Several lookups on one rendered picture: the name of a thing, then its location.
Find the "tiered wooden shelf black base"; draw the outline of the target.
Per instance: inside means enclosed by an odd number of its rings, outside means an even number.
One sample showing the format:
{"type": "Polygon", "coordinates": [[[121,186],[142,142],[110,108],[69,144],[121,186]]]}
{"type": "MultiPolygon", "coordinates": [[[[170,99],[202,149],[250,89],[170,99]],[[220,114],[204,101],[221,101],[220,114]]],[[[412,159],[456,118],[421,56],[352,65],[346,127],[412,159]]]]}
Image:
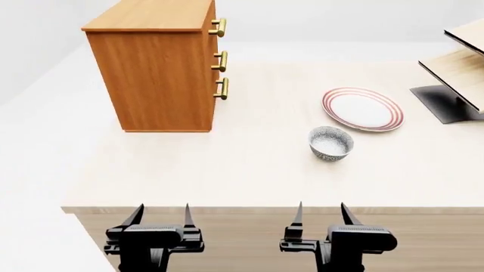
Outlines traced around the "tiered wooden shelf black base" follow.
{"type": "Polygon", "coordinates": [[[442,124],[484,121],[484,18],[444,33],[463,48],[420,60],[440,84],[410,91],[442,124]]]}

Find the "wooden three-drawer cabinet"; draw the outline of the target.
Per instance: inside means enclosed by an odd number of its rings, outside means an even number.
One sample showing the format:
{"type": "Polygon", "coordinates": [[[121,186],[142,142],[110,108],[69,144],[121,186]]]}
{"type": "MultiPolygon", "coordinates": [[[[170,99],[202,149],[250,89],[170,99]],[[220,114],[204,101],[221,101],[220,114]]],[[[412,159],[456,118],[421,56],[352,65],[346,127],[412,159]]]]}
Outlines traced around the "wooden three-drawer cabinet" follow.
{"type": "Polygon", "coordinates": [[[123,131],[213,126],[203,22],[211,0],[119,0],[84,25],[123,131]]]}

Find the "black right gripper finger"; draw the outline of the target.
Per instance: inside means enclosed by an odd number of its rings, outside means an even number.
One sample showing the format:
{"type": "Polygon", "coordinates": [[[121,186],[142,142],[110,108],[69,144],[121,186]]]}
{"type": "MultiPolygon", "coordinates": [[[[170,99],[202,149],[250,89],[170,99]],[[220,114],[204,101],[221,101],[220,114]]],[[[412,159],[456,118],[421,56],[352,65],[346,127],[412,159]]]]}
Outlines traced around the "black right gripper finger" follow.
{"type": "Polygon", "coordinates": [[[284,230],[284,240],[300,241],[303,237],[303,204],[300,202],[292,224],[284,230]]]}
{"type": "Polygon", "coordinates": [[[352,225],[352,226],[363,226],[364,224],[358,220],[355,215],[349,210],[349,208],[345,205],[345,203],[340,204],[341,208],[341,215],[343,217],[343,222],[345,225],[352,225]]]}

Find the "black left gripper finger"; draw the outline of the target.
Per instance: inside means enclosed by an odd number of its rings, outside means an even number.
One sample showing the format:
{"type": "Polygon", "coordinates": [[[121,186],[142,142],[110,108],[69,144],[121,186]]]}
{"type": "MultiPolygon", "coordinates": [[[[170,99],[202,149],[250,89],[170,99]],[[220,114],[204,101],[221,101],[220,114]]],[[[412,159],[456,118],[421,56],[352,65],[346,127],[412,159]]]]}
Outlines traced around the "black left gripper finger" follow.
{"type": "Polygon", "coordinates": [[[123,223],[119,226],[115,226],[106,230],[107,241],[117,241],[119,234],[126,228],[140,224],[144,214],[144,204],[142,203],[123,223]]]}
{"type": "Polygon", "coordinates": [[[185,223],[183,232],[185,240],[201,241],[201,230],[195,226],[188,203],[185,206],[185,223]]]}

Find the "white plate with red rings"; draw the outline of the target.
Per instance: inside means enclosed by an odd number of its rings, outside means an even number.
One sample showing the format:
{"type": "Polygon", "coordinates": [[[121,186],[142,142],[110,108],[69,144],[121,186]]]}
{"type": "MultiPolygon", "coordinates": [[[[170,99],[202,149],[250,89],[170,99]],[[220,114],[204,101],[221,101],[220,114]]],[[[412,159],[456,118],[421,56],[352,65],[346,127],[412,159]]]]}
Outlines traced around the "white plate with red rings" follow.
{"type": "Polygon", "coordinates": [[[366,88],[334,88],[321,106],[336,122],[361,131],[393,131],[404,124],[402,108],[393,99],[366,88]]]}

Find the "grey speckled ceramic bowl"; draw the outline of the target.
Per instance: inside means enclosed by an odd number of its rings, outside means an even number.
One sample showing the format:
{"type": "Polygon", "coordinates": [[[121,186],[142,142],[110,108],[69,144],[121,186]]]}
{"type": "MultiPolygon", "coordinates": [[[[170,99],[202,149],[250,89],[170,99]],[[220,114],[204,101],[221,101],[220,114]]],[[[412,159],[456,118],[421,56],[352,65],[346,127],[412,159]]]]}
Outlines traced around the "grey speckled ceramic bowl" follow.
{"type": "Polygon", "coordinates": [[[336,162],[352,152],[354,140],[345,131],[333,126],[318,126],[308,135],[309,148],[321,160],[336,162]]]}

